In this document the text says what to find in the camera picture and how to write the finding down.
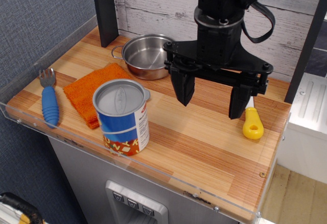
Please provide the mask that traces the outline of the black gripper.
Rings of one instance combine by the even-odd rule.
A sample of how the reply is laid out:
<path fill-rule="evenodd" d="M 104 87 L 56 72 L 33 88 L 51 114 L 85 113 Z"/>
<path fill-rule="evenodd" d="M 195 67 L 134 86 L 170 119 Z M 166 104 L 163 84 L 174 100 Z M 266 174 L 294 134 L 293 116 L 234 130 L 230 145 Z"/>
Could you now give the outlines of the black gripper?
<path fill-rule="evenodd" d="M 197 7 L 197 40 L 172 41 L 163 45 L 165 68 L 171 76 L 175 95 L 187 106 L 195 91 L 195 78 L 232 87 L 229 118 L 242 116 L 251 96 L 265 94 L 273 66 L 250 54 L 241 44 L 246 34 L 245 11 L 232 9 L 230 15 L 209 15 Z"/>

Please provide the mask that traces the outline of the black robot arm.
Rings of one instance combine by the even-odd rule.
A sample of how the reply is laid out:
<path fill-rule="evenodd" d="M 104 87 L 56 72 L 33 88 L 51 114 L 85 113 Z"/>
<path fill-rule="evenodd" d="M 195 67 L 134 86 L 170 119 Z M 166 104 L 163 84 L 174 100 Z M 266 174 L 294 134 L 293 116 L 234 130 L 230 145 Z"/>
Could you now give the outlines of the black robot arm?
<path fill-rule="evenodd" d="M 249 7 L 275 24 L 274 15 L 259 0 L 198 0 L 194 12 L 197 39 L 164 44 L 165 68 L 176 97 L 183 105 L 187 105 L 194 94 L 195 78 L 232 88 L 231 119 L 241 117 L 252 96 L 266 92 L 273 66 L 241 45 L 241 36 L 247 35 L 244 15 Z"/>

